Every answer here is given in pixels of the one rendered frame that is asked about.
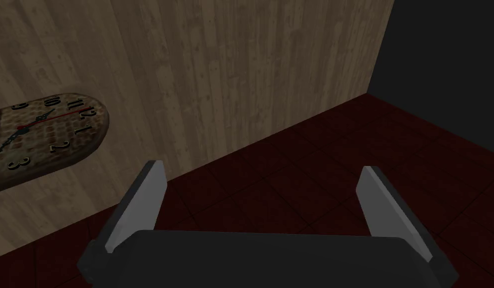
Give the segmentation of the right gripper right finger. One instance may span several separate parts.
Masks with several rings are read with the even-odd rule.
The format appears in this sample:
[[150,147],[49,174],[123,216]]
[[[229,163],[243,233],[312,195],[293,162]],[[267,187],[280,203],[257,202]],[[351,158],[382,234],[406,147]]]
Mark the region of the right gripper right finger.
[[441,258],[433,236],[379,167],[362,167],[356,195],[372,236],[401,238],[427,262]]

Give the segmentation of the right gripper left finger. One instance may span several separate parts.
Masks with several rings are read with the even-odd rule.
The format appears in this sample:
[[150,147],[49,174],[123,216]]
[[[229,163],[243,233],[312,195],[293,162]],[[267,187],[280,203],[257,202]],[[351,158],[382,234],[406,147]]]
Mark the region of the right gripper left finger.
[[97,247],[111,254],[135,232],[153,230],[166,189],[163,161],[149,160],[99,233]]

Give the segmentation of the brown round wall clock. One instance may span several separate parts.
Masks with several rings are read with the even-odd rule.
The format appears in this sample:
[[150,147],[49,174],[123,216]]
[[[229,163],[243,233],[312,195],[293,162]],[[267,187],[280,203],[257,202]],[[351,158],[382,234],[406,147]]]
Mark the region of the brown round wall clock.
[[80,93],[60,93],[0,108],[0,191],[90,156],[109,127],[106,106]]

